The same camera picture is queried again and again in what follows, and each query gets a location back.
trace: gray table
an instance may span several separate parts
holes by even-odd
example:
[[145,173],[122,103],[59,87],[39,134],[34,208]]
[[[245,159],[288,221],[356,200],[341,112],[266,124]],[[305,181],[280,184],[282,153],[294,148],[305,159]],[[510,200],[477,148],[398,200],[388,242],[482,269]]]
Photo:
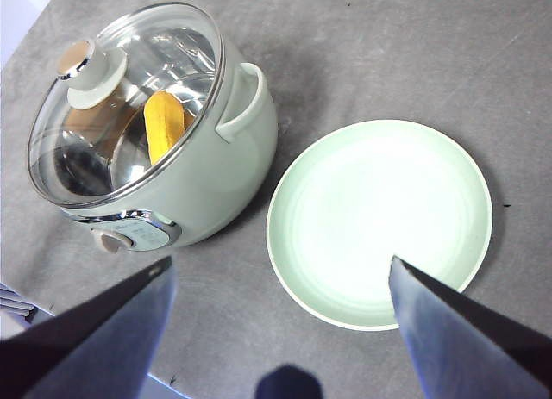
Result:
[[152,372],[176,389],[252,397],[263,374],[289,363],[313,373],[328,398],[414,397],[398,331],[348,331],[305,313],[273,274],[264,233],[275,184],[311,142],[400,118],[453,137],[489,184],[491,247],[467,293],[551,333],[552,0],[183,0],[212,13],[265,71],[279,111],[276,159],[220,234],[106,255],[33,191],[28,132],[63,48],[159,1],[52,0],[4,69],[3,282],[58,314],[170,253],[179,293]]

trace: lid knob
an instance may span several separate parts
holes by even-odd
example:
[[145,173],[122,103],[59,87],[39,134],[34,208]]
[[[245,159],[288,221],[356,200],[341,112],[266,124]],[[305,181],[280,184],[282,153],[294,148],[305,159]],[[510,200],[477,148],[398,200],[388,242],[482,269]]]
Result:
[[108,68],[107,56],[95,41],[77,41],[61,55],[58,79],[73,89],[91,90],[104,79]]

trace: pot handle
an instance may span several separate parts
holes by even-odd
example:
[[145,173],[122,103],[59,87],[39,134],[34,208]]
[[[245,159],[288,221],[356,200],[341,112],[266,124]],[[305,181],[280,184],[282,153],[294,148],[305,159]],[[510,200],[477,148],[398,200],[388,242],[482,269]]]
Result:
[[[233,142],[235,136],[254,121],[254,118],[259,114],[260,108],[262,108],[268,96],[267,79],[257,65],[252,63],[240,63],[238,67],[236,67],[235,82],[239,79],[237,73],[240,72],[245,72],[249,76],[257,77],[257,90],[249,105],[238,116],[227,122],[219,123],[216,126],[216,132],[228,143]],[[230,94],[229,104],[232,104],[233,97],[240,96],[239,92],[241,91],[242,87],[240,87],[239,83],[235,83],[232,88],[232,93]]]

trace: knob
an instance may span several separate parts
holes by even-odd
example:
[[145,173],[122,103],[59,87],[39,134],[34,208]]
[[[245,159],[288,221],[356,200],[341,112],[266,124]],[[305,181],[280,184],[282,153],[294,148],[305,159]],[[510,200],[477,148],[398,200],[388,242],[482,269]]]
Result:
[[132,240],[126,235],[105,229],[92,229],[92,234],[98,246],[107,252],[115,253],[119,248],[125,250],[132,247]]
[[94,40],[77,41],[69,46],[58,62],[58,79],[76,90],[94,89],[109,69],[109,61]]

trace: chrome trim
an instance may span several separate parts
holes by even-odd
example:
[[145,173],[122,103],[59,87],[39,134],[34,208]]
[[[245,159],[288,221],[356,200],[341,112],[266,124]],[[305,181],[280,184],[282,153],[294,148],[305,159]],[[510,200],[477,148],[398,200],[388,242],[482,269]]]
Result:
[[162,220],[160,220],[157,216],[155,216],[153,211],[149,211],[146,209],[130,209],[126,211],[121,211],[118,214],[102,215],[102,216],[82,216],[82,215],[69,214],[65,211],[62,211],[62,212],[65,216],[67,216],[71,220],[80,222],[83,224],[93,225],[95,223],[100,223],[100,222],[122,221],[122,220],[140,220],[140,221],[147,222],[148,224],[152,225],[155,228],[160,229],[161,231],[163,231],[169,236],[169,241],[164,246],[160,246],[159,248],[170,246],[182,234],[182,228],[180,227],[179,224],[177,224],[174,221],[172,221],[171,224],[166,224]]
[[34,119],[33,127],[31,128],[31,135],[28,137],[28,147],[27,147],[27,174],[31,179],[31,183],[34,186],[34,189],[37,191],[37,193],[42,196],[47,201],[60,206],[61,208],[67,208],[67,209],[89,209],[89,208],[95,208],[100,205],[105,205],[107,203],[112,203],[118,198],[121,198],[123,196],[127,196],[128,194],[134,192],[135,190],[141,188],[144,184],[148,183],[151,179],[155,178],[157,175],[159,175],[162,171],[164,171],[175,159],[176,156],[180,153],[180,151],[183,149],[184,144],[191,138],[193,135],[194,129],[201,123],[203,120],[204,115],[207,114],[209,110],[212,109],[213,104],[215,103],[216,99],[218,98],[219,92],[222,87],[222,81],[224,72],[226,69],[226,53],[224,49],[224,40],[223,36],[221,35],[221,32],[216,25],[215,20],[209,13],[203,11],[199,7],[196,7],[193,4],[188,3],[181,3],[181,2],[168,2],[168,3],[157,3],[153,5],[148,5],[146,7],[143,7],[141,9],[138,9],[137,11],[134,11],[130,14],[127,14],[125,16],[119,17],[118,19],[111,22],[107,27],[105,27],[97,36],[96,40],[99,41],[102,38],[102,33],[106,32],[108,28],[115,27],[117,23],[128,21],[130,17],[136,16],[140,14],[142,11],[145,11],[147,9],[154,9],[156,7],[161,7],[165,5],[185,5],[188,7],[192,7],[193,9],[196,9],[203,15],[205,15],[209,21],[211,22],[211,26],[216,32],[216,36],[218,37],[218,43],[221,48],[220,56],[218,58],[218,70],[216,71],[215,78],[213,80],[213,84],[210,88],[209,95],[205,99],[205,105],[201,108],[198,115],[194,119],[193,124],[186,129],[184,136],[180,138],[180,140],[167,152],[165,155],[163,155],[151,168],[149,168],[147,171],[145,171],[142,176],[139,179],[136,179],[134,182],[131,182],[129,184],[126,184],[122,186],[121,188],[117,190],[111,191],[109,194],[99,197],[97,200],[88,201],[86,203],[60,203],[57,201],[54,201],[48,194],[44,193],[39,185],[35,182],[33,179],[33,176],[30,171],[30,144],[31,144],[31,136],[32,133],[35,130],[35,126],[38,120],[38,116],[41,113],[42,106],[44,105],[44,102],[48,98],[50,92],[53,90],[53,87],[59,82],[58,79],[54,80],[52,85],[50,86],[50,89],[48,90],[47,94],[44,96],[44,101],[41,103],[41,107],[39,108],[38,113],[36,114],[36,117]]

